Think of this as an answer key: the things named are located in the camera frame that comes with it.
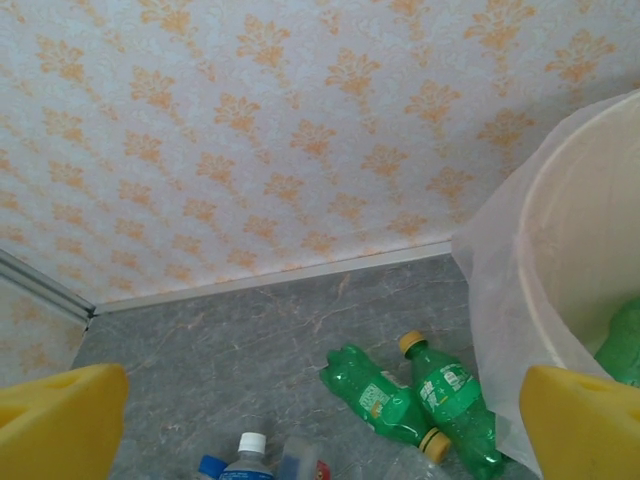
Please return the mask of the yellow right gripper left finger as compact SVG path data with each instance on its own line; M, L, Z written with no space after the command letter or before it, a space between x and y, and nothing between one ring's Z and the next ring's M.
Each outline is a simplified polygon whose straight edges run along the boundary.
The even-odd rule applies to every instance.
M3 479L106 479L124 433L126 371L95 364L1 390Z

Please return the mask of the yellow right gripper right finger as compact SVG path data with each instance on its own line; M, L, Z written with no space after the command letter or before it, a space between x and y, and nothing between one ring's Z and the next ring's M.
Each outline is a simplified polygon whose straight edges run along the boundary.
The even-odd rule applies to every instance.
M570 370L533 366L519 398L545 479L637 479L639 389Z

